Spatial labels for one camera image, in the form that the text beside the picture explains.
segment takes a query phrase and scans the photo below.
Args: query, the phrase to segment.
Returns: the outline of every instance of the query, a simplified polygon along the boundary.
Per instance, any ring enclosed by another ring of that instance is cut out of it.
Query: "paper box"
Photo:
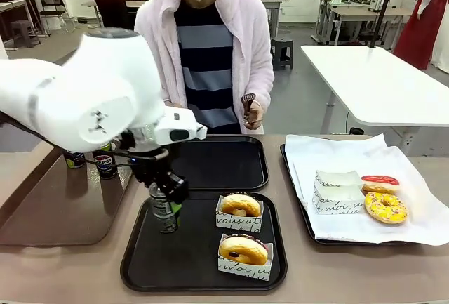
[[[262,216],[264,214],[264,204],[261,201],[260,205],[260,216],[235,216],[231,214],[226,214],[220,211],[220,205],[222,203],[223,196],[220,195],[218,199],[217,208],[215,209],[215,224],[217,227],[230,228],[235,230],[245,230],[247,232],[260,232],[262,227]]]
[[[223,234],[220,243],[227,237]],[[234,262],[233,260],[228,260],[220,254],[218,254],[218,271],[228,272],[229,274],[241,275],[245,277],[251,277],[260,279],[262,281],[269,281],[269,274],[272,271],[272,261],[273,261],[273,244],[265,244],[268,249],[268,260],[265,265],[251,265]]]
[[[312,203],[319,214],[356,214],[362,211],[365,195],[357,172],[316,171]]]

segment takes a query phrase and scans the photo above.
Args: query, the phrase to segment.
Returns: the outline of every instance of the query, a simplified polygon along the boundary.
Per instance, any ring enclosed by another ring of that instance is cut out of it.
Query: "gray stool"
[[[290,65],[293,69],[293,40],[275,37],[272,39],[273,68],[279,69],[281,66]]]
[[[32,39],[37,39],[39,44],[41,41],[39,41],[39,38],[37,36],[30,36],[29,32],[33,32],[31,22],[26,20],[19,20],[14,21],[11,23],[11,29],[13,30],[13,39],[14,39],[14,48],[17,48],[15,44],[15,33],[19,32],[20,36],[23,38],[25,45],[27,48],[32,48],[34,45],[32,43]]]

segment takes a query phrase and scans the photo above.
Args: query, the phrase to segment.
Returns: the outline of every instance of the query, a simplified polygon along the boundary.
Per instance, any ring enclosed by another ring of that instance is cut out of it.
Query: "donut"
[[[260,205],[246,194],[231,194],[222,199],[220,211],[235,216],[260,216]]]
[[[268,250],[264,244],[249,235],[231,235],[225,238],[218,249],[218,253],[234,262],[265,265],[268,260]]]
[[[399,190],[399,181],[391,176],[362,176],[365,192],[394,194]]]
[[[396,195],[368,193],[365,197],[365,208],[368,214],[383,223],[402,223],[408,217],[407,207]]]

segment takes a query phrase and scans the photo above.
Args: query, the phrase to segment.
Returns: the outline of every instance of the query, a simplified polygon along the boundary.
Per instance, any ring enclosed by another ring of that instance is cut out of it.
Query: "can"
[[[69,168],[80,168],[86,164],[86,157],[84,156],[84,153],[63,150],[62,155],[64,156],[65,163]]]
[[[149,186],[149,199],[159,232],[164,234],[175,232],[180,225],[181,205],[168,201],[167,196],[161,192],[156,183]]]
[[[102,146],[99,150],[93,151],[93,159],[97,164],[98,174],[100,174],[101,179],[112,179],[119,172],[117,167],[115,167],[115,158],[112,154],[105,154],[99,152],[102,151],[110,151],[112,149],[111,143],[107,143]]]

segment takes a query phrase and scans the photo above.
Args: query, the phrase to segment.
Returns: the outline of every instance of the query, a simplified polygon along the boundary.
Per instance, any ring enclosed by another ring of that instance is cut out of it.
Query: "floor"
[[[40,58],[50,62],[63,64],[70,53],[76,48],[81,35],[88,31],[86,25],[79,25],[73,34],[56,32],[43,40],[43,44],[31,49],[20,49],[8,53],[10,58]],[[265,133],[280,134],[319,134],[323,121],[326,102],[330,91],[316,70],[305,58],[300,47],[314,45],[310,38],[312,25],[282,25],[280,37],[290,37],[294,41],[294,68],[275,71],[275,81],[272,91],[272,103],[264,116]],[[449,74],[432,65],[427,74],[449,86]],[[357,124],[341,104],[335,107],[331,133],[347,133],[351,127],[359,127],[369,135],[385,134],[389,145],[400,142],[401,129],[369,127]],[[449,130],[439,128],[422,129],[413,145],[412,156],[449,156]],[[37,144],[33,136],[15,130],[12,126],[0,128],[0,152],[28,152]]]

